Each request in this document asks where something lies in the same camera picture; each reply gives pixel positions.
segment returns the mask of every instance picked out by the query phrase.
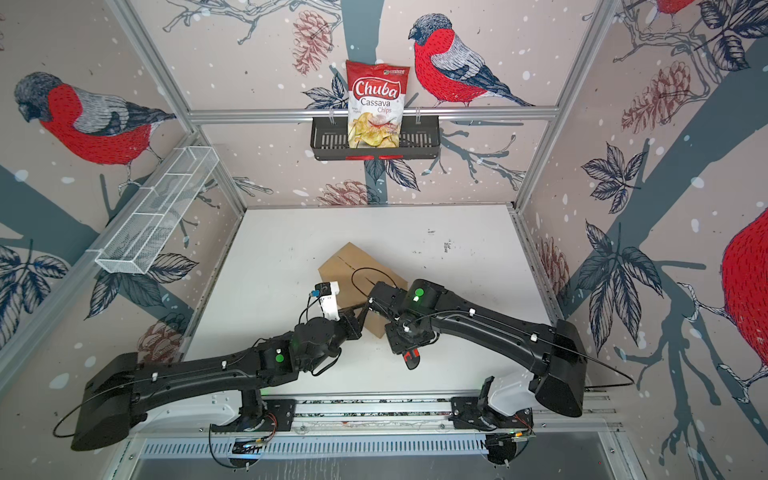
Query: bag of cassava chips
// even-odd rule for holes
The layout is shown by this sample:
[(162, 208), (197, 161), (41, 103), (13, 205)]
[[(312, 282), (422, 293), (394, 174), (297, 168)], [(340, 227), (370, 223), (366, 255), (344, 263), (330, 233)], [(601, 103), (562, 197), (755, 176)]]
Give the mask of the bag of cassava chips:
[(346, 62), (351, 148), (399, 147), (409, 67)]

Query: white table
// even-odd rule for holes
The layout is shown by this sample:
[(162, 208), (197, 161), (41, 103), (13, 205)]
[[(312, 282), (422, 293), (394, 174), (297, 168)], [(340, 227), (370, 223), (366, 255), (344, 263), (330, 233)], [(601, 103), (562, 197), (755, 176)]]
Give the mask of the white table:
[[(506, 315), (549, 318), (504, 205), (248, 210), (186, 360), (246, 349), (293, 329), (317, 268), (352, 242), (409, 282), (423, 278)], [(319, 315), (319, 308), (310, 317)], [(386, 337), (363, 330), (339, 362), (269, 394), (426, 393), (480, 389), (524, 367), (468, 340), (441, 336), (408, 370)]]

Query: cardboard box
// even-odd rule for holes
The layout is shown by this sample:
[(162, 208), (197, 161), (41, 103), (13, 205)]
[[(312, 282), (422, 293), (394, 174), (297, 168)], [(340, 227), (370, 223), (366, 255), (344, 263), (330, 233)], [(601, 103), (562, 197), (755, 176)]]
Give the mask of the cardboard box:
[[(336, 302), (339, 304), (340, 309), (359, 305), (367, 301), (368, 294), (373, 286), (376, 285), (376, 282), (389, 283), (386, 275), (382, 275), (375, 270), (360, 270), (358, 273), (355, 273), (355, 285), (365, 292), (365, 295), (361, 294), (352, 285), (352, 273), (365, 266), (386, 272), (387, 275), (392, 277), (392, 280), (395, 280), (395, 285), (406, 290), (408, 289), (408, 282), (397, 273), (374, 260), (373, 257), (354, 244), (348, 243), (317, 269), (323, 282), (339, 282), (339, 289), (341, 291), (336, 296)], [(382, 338), (384, 336), (384, 325), (387, 323), (388, 320), (383, 316), (374, 312), (368, 312), (366, 328), (372, 334)]]

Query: black plastic shelf basket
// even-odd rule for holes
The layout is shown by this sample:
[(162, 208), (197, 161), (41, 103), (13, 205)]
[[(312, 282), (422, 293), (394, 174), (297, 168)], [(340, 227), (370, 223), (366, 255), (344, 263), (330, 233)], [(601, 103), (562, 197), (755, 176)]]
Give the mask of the black plastic shelf basket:
[(423, 115), (416, 124), (416, 117), (402, 118), (400, 146), (396, 148), (349, 148), (346, 136), (346, 117), (312, 120), (310, 145), (315, 158), (327, 160), (415, 160), (434, 159), (440, 153), (440, 127), (437, 115)]

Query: white wire basket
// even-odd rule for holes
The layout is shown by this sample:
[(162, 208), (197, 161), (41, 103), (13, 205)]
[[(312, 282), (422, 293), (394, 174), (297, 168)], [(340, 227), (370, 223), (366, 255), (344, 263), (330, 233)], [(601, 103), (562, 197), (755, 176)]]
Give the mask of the white wire basket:
[(120, 230), (98, 254), (109, 273), (146, 273), (219, 163), (212, 147), (185, 147)]

